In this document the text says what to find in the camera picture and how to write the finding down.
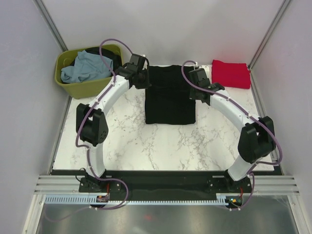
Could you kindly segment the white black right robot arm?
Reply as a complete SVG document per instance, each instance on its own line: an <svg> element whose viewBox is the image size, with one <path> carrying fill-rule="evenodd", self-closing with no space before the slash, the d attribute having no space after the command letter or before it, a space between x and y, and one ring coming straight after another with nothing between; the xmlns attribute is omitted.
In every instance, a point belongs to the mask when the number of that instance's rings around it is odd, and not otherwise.
<svg viewBox="0 0 312 234"><path fill-rule="evenodd" d="M236 191L241 181L255 165L276 149L273 120L251 114L235 100L219 83L211 83L206 69L200 67L189 72L190 99L200 100L222 113L239 131L238 157L227 170L223 186L229 192Z"/></svg>

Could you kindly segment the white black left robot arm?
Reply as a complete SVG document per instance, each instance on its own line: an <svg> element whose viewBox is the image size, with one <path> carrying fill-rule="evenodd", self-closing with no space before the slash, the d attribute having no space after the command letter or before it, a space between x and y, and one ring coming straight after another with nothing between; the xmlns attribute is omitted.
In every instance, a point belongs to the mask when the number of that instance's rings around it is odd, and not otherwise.
<svg viewBox="0 0 312 234"><path fill-rule="evenodd" d="M90 186L97 192L105 190L106 168L103 160L103 143L109 127L106 116L116 101L132 87L146 89L149 81L149 61L145 55L132 54L130 61L113 72L113 77L103 90L88 104L76 108L76 140L78 148L87 153L87 174L93 176Z"/></svg>

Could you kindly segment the black t shirt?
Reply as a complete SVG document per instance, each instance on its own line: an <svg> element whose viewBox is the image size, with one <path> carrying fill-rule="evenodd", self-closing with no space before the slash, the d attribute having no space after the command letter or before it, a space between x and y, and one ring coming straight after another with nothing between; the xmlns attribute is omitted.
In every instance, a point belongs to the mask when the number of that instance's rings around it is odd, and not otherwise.
<svg viewBox="0 0 312 234"><path fill-rule="evenodd" d="M194 124L195 100L189 98L191 86L185 81L181 66L150 66L151 86L145 90L145 123Z"/></svg>

